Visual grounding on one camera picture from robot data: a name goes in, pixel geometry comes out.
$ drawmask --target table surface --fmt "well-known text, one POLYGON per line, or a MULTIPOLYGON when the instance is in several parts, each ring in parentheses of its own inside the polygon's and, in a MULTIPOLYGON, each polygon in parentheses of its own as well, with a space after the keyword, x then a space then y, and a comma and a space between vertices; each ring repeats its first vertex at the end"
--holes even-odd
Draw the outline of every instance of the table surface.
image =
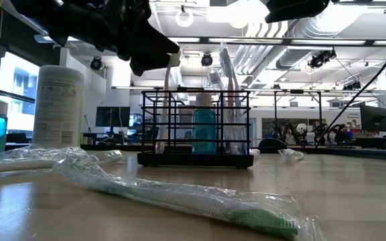
MULTIPOLYGON (((260 155, 248 170, 141 167, 130 153, 105 167, 134 177, 299 195, 327 240, 386 240, 386 161, 260 155)), ((0 240, 277 240, 230 224, 76 187, 51 171, 0 175, 0 240)))

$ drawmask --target monitor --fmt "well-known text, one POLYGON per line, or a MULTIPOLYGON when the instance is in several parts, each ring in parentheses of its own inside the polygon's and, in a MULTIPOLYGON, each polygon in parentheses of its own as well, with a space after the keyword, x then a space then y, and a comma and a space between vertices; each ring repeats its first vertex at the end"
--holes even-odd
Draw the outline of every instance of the monitor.
POLYGON ((130 107, 107 107, 96 108, 97 127, 128 127, 130 107))
POLYGON ((386 132, 386 110, 373 106, 360 106, 361 128, 363 131, 386 132))

